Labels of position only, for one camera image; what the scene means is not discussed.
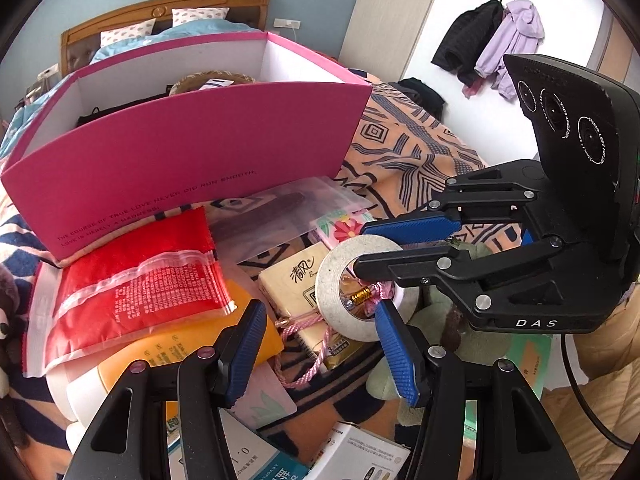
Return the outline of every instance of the ziplock bag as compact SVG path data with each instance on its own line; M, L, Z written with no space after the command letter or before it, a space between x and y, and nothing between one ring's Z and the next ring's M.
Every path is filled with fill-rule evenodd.
M64 269L40 265L25 375L42 377L60 363L173 322L233 309L204 210L188 210L126 233Z
M347 213L372 203L327 177L310 177L245 198L219 200L207 221L221 258L239 264L308 233L314 222L336 210Z

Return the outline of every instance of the roll of tape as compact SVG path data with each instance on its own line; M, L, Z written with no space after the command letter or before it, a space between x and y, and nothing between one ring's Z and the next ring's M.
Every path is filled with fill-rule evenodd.
M340 279L344 269L358 256L370 253L401 251L395 242L377 235L360 235L333 248L322 260L316 276L316 303L324 320L336 332L354 341L378 341L373 319L360 319L351 314L342 304ZM418 305L420 289L416 286L402 288L396 285L394 304L406 323Z

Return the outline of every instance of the red package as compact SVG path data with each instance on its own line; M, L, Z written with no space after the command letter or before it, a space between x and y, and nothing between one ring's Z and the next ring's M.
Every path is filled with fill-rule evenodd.
M40 265L25 375L42 377L60 363L169 323L226 316L234 308L204 209L188 210L123 234L64 269Z

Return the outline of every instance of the black cable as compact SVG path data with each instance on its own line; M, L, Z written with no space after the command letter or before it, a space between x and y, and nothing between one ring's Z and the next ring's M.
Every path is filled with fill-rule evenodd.
M612 431L607 428L602 421L598 418L598 416L593 413L591 408L589 407L587 400L584 398L580 388L578 387L578 383L575 381L574 371L571 368L571 363L569 362L569 356L566 352L566 335L562 334L560 336L560 348L562 351L562 362L564 363L564 370L566 371L566 376L569 379L569 384L571 384L571 389L574 391L575 398L578 400L578 404L584 411L584 414L591 421L591 423L596 427L596 429L612 444L615 444L622 449L626 449L629 451L631 449L632 444L622 440L620 437L613 434Z

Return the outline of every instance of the wardrobe door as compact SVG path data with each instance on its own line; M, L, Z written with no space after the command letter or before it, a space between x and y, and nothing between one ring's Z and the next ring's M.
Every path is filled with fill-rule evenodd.
M340 62L397 81L411 57L432 0L357 0Z

